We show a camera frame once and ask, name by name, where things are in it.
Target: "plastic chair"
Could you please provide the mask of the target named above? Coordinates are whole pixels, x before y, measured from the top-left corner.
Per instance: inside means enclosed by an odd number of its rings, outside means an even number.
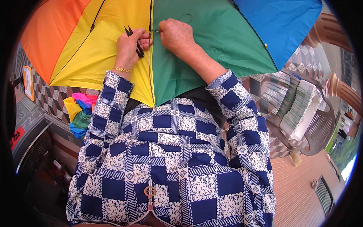
[[[296,73],[294,71],[288,70],[286,68],[283,68],[281,70],[283,73],[286,73],[290,76],[290,80],[299,80],[298,77],[300,77],[302,80],[306,80],[313,85],[317,87],[317,89],[322,94],[323,100],[327,103],[329,106],[329,111],[321,111],[317,110],[309,127],[307,128],[304,136],[309,144],[309,150],[305,150],[305,148],[295,145],[292,143],[291,140],[289,140],[282,132],[281,128],[279,127],[282,117],[279,117],[273,113],[271,113],[268,117],[266,117],[266,125],[267,127],[272,131],[273,134],[277,136],[277,138],[290,150],[298,150],[304,155],[312,156],[317,153],[319,153],[321,150],[325,149],[326,145],[328,144],[330,137],[334,131],[335,126],[335,114],[333,105],[330,103],[330,101],[325,97],[324,92],[322,91],[323,86],[318,82],[317,80],[314,80],[311,77],[304,76],[300,73]]]

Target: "umbrella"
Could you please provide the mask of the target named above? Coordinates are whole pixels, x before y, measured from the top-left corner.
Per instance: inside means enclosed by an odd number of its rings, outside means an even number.
[[[155,107],[205,85],[161,45],[153,31],[160,21],[174,18],[190,24],[195,41],[241,77],[279,71],[321,8],[319,0],[44,0],[21,44],[48,85],[101,90],[124,26],[145,28],[154,44],[135,65],[130,97]]]

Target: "thread snips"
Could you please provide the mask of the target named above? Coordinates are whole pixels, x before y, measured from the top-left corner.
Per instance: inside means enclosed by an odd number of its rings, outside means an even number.
[[[130,28],[130,26],[128,26],[129,27],[129,30],[127,30],[127,28],[126,27],[124,27],[125,28],[125,31],[126,31],[126,34],[127,34],[127,36],[130,36],[130,35],[132,35],[133,34],[133,32],[132,32],[132,29]],[[145,54],[144,54],[144,52],[142,51],[142,49],[141,49],[141,47],[140,47],[140,44],[137,42],[136,43],[137,44],[137,48],[136,48],[136,53],[137,53],[137,55],[139,56],[139,57],[144,57],[145,56]]]

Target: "woman's left hand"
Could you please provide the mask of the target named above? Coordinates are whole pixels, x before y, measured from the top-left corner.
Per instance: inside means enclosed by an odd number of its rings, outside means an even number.
[[[139,56],[136,53],[136,42],[140,44],[142,50],[147,50],[149,48],[149,44],[152,44],[152,39],[150,39],[149,34],[145,33],[144,28],[136,28],[133,29],[132,32],[133,34],[130,36],[123,33],[117,39],[117,56],[115,66],[122,69],[133,69],[134,65],[139,60]],[[130,78],[131,73],[123,73],[115,69],[112,69],[112,71],[127,80]]]

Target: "shirt sleeve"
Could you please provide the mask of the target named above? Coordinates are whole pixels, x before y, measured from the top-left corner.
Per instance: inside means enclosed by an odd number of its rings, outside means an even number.
[[[133,83],[116,73],[107,71],[103,87],[92,112],[91,123],[79,150],[75,173],[69,186],[67,218],[74,217],[88,175],[102,165],[109,144],[121,131],[123,112],[133,88]]]
[[[230,167],[242,175],[256,213],[254,222],[258,226],[271,226],[276,198],[266,119],[257,112],[256,104],[231,70],[216,78],[207,90],[215,97],[229,123]]]

